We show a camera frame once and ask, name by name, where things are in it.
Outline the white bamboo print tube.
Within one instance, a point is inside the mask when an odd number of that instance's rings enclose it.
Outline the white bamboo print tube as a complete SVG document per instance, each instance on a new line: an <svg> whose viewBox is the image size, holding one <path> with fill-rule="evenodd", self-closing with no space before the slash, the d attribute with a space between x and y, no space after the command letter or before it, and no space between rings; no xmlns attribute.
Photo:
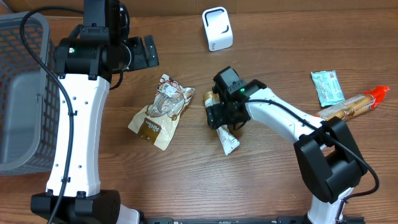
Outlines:
<svg viewBox="0 0 398 224"><path fill-rule="evenodd" d="M215 116L210 108L214 105L220 104L218 94L208 91L203 95L203 102L206 107L208 124L211 125L215 122ZM231 154L240 144L240 142L230 133L226 124L219 126L216 129L221 145L226 156Z"/></svg>

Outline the clear brown snack pouch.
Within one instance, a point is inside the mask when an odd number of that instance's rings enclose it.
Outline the clear brown snack pouch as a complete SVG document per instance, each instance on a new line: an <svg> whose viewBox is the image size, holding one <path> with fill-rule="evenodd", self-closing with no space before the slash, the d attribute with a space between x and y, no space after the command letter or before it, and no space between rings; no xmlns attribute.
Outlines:
<svg viewBox="0 0 398 224"><path fill-rule="evenodd" d="M182 111L193 98L194 92L194 88L184 88L163 74L154 102L136 113L128 128L159 149L166 150L175 134Z"/></svg>

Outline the orange gold pasta package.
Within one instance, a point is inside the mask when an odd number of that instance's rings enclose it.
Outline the orange gold pasta package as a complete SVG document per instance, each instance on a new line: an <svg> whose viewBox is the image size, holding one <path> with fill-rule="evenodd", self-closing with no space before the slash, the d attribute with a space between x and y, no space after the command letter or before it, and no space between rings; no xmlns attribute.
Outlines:
<svg viewBox="0 0 398 224"><path fill-rule="evenodd" d="M333 117L342 120L351 119L380 105L389 90L388 86L377 86L337 105L321 110L315 116L324 120L330 120Z"/></svg>

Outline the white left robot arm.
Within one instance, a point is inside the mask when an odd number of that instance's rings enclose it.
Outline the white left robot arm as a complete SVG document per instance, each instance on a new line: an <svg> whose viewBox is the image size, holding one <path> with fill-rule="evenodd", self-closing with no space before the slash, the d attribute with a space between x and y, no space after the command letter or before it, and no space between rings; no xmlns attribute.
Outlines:
<svg viewBox="0 0 398 224"><path fill-rule="evenodd" d="M46 190L30 201L49 223L130 223L142 212L103 190L98 171L101 119L112 76L159 64L152 36L130 37L130 17L119 1L85 1L83 23L54 51L47 74L60 91L55 157Z"/></svg>

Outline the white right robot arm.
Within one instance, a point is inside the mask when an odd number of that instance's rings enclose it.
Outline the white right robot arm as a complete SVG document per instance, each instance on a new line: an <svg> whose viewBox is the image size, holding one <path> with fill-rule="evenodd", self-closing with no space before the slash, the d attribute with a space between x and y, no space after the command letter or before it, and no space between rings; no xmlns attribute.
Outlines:
<svg viewBox="0 0 398 224"><path fill-rule="evenodd" d="M343 209L368 168L345 121L324 120L281 100L259 80L240 79L226 67L213 79L219 102L206 109L211 129L239 129L249 120L265 124L294 145L302 179L312 193L303 217L279 217L278 223L364 223Z"/></svg>

